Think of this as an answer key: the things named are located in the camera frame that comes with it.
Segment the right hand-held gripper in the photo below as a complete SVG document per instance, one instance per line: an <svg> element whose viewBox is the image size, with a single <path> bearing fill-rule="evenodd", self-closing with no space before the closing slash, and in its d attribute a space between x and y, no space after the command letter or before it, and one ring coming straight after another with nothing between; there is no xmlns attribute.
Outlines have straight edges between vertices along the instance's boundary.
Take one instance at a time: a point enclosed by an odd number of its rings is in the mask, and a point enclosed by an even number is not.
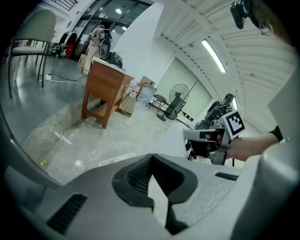
<svg viewBox="0 0 300 240"><path fill-rule="evenodd" d="M193 161L196 160L197 156L201 156L209 158L213 165L224 165L232 141L245 130L245 125L238 111L232 111L218 120L213 120L210 129L183 130L188 160ZM223 135L220 146L205 139L205 134L209 132Z"/></svg>

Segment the person's right hand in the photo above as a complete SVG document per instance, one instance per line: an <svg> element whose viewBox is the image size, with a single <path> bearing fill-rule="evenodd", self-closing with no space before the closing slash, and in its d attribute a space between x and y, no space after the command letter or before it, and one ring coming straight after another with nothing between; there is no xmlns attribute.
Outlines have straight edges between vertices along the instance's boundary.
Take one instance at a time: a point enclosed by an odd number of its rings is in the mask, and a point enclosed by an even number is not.
<svg viewBox="0 0 300 240"><path fill-rule="evenodd" d="M205 134L205 139L208 141L213 141L217 144L217 146L220 146L223 140L223 135L218 134L217 132L209 132Z"/></svg>

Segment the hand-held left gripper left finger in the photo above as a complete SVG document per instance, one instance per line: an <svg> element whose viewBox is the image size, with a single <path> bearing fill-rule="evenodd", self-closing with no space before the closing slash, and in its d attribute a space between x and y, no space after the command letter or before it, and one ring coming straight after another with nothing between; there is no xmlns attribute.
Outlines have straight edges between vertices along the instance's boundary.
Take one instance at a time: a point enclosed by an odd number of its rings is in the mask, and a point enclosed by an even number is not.
<svg viewBox="0 0 300 240"><path fill-rule="evenodd" d="M164 240L170 233L159 223L150 208L133 207L124 202L112 187L114 174L136 162L140 156L85 171L45 197L35 214L50 218L74 194L86 201L65 232L73 240Z"/></svg>

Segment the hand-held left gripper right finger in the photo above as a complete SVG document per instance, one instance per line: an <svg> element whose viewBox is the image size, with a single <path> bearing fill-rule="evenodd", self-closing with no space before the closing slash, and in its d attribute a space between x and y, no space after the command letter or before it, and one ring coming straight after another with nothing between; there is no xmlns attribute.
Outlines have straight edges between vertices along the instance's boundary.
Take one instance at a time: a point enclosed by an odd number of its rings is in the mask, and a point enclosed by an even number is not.
<svg viewBox="0 0 300 240"><path fill-rule="evenodd" d="M184 203L172 206L176 221L183 227L179 235L230 235L240 200L232 200L236 181L218 177L217 173L240 176L242 168L212 165L207 160L188 161L183 157L160 154L195 174L198 184Z"/></svg>

